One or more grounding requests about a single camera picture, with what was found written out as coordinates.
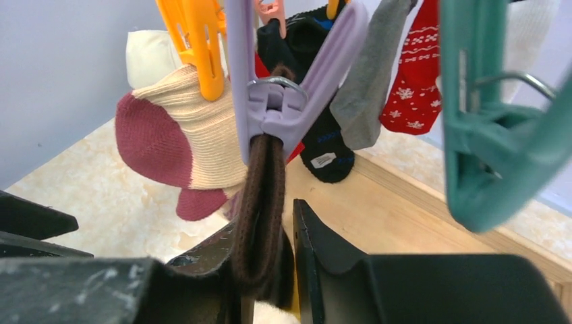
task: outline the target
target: red sock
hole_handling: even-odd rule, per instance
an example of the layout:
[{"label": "red sock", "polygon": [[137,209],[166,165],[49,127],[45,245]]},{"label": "red sock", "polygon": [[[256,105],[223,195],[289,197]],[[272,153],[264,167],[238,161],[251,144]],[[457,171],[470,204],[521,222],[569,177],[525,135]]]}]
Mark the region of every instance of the red sock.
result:
[{"label": "red sock", "polygon": [[259,78],[270,76],[270,72],[266,66],[264,66],[264,63],[260,59],[260,56],[258,56],[257,52],[254,52],[254,74],[256,74],[256,76]]},{"label": "red sock", "polygon": [[399,68],[379,120],[388,130],[425,134],[441,112],[438,0],[425,0],[405,39]]}]

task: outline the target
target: sock label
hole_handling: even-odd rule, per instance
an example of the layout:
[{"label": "sock label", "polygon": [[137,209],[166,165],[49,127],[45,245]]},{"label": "sock label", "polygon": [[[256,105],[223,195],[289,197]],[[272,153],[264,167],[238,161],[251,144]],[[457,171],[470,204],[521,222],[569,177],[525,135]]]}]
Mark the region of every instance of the sock label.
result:
[{"label": "sock label", "polygon": [[310,163],[316,169],[321,169],[321,168],[325,167],[326,165],[332,163],[335,160],[335,158],[336,158],[336,153],[334,153],[334,152],[326,153],[326,154],[320,155],[319,157],[314,158],[313,160],[310,161]]}]

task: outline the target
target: wooden frame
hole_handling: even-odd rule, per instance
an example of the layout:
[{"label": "wooden frame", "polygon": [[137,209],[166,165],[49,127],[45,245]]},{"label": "wooden frame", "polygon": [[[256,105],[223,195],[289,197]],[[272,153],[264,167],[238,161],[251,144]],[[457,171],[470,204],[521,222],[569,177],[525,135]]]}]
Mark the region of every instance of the wooden frame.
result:
[{"label": "wooden frame", "polygon": [[[453,220],[443,193],[421,183],[397,168],[375,159],[364,151],[356,153],[354,171],[361,173],[380,186],[390,189],[450,225],[463,229]],[[505,227],[486,234],[472,234],[475,239],[501,253],[518,254],[534,263],[543,272],[572,318],[572,262],[530,242]]]}]

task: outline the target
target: pink clothespin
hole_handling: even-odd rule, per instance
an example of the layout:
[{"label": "pink clothespin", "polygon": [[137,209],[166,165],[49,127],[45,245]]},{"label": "pink clothespin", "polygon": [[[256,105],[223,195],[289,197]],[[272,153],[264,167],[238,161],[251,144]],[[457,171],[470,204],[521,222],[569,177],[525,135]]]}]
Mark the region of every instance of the pink clothespin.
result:
[{"label": "pink clothespin", "polygon": [[253,0],[254,11],[262,20],[264,25],[267,25],[271,19],[278,19],[280,22],[280,37],[286,38],[286,18],[284,14],[284,0],[276,0],[269,4],[262,3],[263,0]]}]

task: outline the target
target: brown sock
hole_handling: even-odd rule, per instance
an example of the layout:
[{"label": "brown sock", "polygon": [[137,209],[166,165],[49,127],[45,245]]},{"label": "brown sock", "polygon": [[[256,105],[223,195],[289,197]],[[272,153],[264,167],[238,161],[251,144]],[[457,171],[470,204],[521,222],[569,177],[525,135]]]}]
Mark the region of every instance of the brown sock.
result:
[{"label": "brown sock", "polygon": [[[281,63],[272,75],[295,78]],[[266,134],[251,140],[231,267],[235,285],[243,294],[289,308],[294,289],[294,253],[282,226],[286,187],[282,148],[278,138]]]},{"label": "brown sock", "polygon": [[259,297],[277,270],[286,187],[282,147],[266,134],[251,140],[231,265],[238,289],[253,297]]}]

